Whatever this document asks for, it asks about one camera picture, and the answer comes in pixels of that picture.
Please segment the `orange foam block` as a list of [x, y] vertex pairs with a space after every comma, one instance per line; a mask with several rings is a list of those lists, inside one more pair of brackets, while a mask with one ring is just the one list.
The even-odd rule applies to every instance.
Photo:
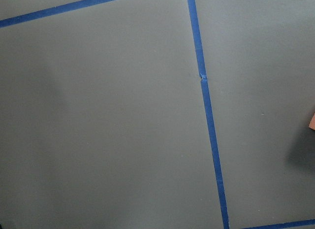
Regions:
[[310, 120], [309, 128], [312, 130], [315, 130], [315, 114], [313, 115], [313, 117]]

